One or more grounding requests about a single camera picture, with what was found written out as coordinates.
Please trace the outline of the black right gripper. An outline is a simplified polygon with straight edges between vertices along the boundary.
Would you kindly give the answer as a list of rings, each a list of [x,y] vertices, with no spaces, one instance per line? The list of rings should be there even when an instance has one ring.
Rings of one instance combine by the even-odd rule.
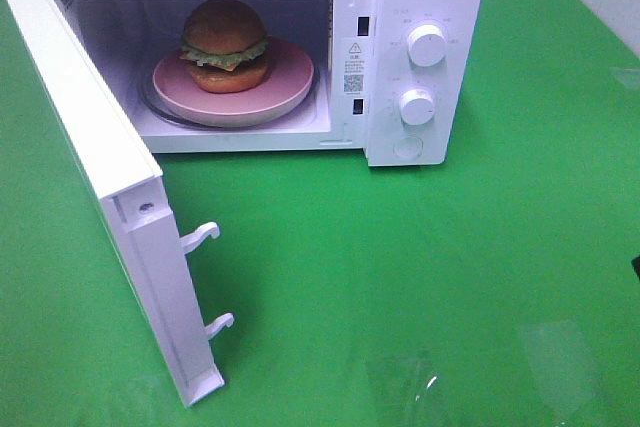
[[[640,278],[640,256],[635,257],[632,261],[631,261],[631,265],[633,267],[633,270],[636,274],[636,276],[638,278]]]

